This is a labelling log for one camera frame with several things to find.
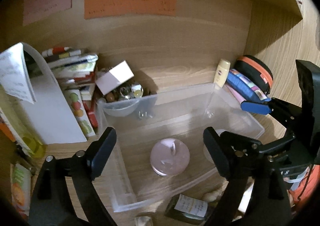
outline transparent plastic storage box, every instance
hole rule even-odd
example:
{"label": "transparent plastic storage box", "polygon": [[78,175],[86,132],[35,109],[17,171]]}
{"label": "transparent plastic storage box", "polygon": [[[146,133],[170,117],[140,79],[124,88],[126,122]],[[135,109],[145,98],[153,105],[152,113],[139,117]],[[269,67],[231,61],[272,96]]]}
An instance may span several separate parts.
{"label": "transparent plastic storage box", "polygon": [[[117,144],[103,171],[115,212],[143,207],[172,197],[207,179],[217,170],[204,156],[206,127],[225,129],[258,139],[264,128],[237,100],[216,84],[113,103],[99,103],[99,134],[111,126]],[[164,138],[183,141],[190,151],[186,170],[177,176],[159,176],[150,153]]]}

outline yellow bottle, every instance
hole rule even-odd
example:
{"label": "yellow bottle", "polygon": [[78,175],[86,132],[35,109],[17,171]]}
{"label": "yellow bottle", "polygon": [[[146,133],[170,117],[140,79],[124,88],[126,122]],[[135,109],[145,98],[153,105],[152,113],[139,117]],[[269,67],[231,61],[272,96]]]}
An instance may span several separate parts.
{"label": "yellow bottle", "polygon": [[229,69],[230,69],[230,62],[228,60],[221,59],[218,64],[213,82],[222,88],[227,80]]}
{"label": "yellow bottle", "polygon": [[17,116],[10,100],[2,86],[0,86],[0,116],[10,129],[15,140],[22,146],[24,152],[32,157],[43,157],[45,146],[37,136],[31,134]]}

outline pink paper note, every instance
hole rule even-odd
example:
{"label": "pink paper note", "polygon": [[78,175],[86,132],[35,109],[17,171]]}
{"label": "pink paper note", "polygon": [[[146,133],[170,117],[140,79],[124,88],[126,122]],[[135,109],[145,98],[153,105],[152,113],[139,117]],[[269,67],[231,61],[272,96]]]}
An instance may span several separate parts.
{"label": "pink paper note", "polygon": [[72,0],[24,0],[23,26],[71,8]]}

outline small lotion bottle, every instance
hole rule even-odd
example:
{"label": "small lotion bottle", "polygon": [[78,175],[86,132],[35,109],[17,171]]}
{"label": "small lotion bottle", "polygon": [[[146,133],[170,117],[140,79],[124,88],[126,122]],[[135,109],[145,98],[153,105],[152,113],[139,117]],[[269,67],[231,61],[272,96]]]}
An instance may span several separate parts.
{"label": "small lotion bottle", "polygon": [[227,80],[229,69],[230,69],[230,62],[228,60],[221,59],[218,64],[213,82],[222,88]]}

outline orange and black case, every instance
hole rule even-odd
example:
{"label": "orange and black case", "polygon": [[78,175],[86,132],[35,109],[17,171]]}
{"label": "orange and black case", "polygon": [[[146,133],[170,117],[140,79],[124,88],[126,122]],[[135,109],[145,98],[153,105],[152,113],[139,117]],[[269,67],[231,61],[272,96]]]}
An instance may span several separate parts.
{"label": "orange and black case", "polygon": [[253,81],[266,95],[270,93],[273,75],[268,66],[252,55],[237,59],[234,69]]}

